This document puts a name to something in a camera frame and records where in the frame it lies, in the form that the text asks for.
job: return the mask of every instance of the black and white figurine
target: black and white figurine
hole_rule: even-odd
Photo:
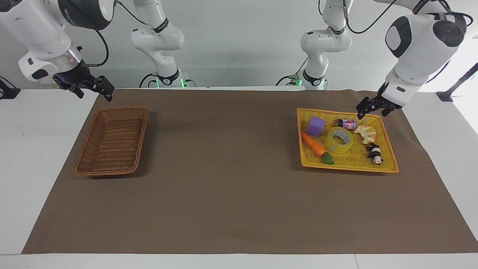
[[[379,146],[377,146],[374,143],[370,143],[370,145],[367,146],[367,151],[370,152],[367,158],[372,158],[375,164],[378,164],[378,165],[382,164],[383,159],[381,156],[381,150]]]

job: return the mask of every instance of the brown tablecloth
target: brown tablecloth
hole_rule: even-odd
[[[23,253],[478,252],[401,111],[384,118],[400,173],[301,167],[296,108],[353,112],[367,95],[375,93],[116,90],[112,103],[99,97]],[[92,117],[111,106],[151,112],[139,168],[78,177],[73,167]]]

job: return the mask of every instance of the small can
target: small can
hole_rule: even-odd
[[[355,128],[357,128],[357,121],[354,121],[354,120],[337,120],[336,126],[353,131],[353,130],[355,130]]]

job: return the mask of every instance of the grey wall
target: grey wall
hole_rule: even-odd
[[[134,12],[132,1],[123,2]],[[163,0],[170,21],[186,37],[185,47],[176,52],[178,66],[198,86],[262,86],[294,73],[305,53],[300,49],[303,33],[325,29],[317,12],[316,0]],[[478,20],[476,0],[448,0],[455,11],[468,12]],[[372,0],[356,0],[350,12],[354,30],[368,26],[387,5]],[[329,89],[376,90],[396,59],[385,46],[384,36],[399,16],[411,14],[402,7],[392,7],[367,33],[355,35],[345,52],[328,54]],[[154,65],[130,42],[131,30],[140,24],[120,6],[114,20],[103,32],[111,56],[94,75],[105,75],[117,88],[137,87],[141,78],[154,72]],[[478,31],[478,22],[467,37]],[[92,30],[67,27],[76,45],[82,45],[86,62],[104,57],[101,40]],[[0,26],[0,74],[21,88],[40,88],[21,74],[17,61],[27,52]]]

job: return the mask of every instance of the roll of tape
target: roll of tape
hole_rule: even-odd
[[[334,136],[342,139],[344,145],[334,141]],[[352,134],[342,127],[334,127],[330,129],[326,136],[326,147],[333,153],[343,154],[346,153],[353,144]]]

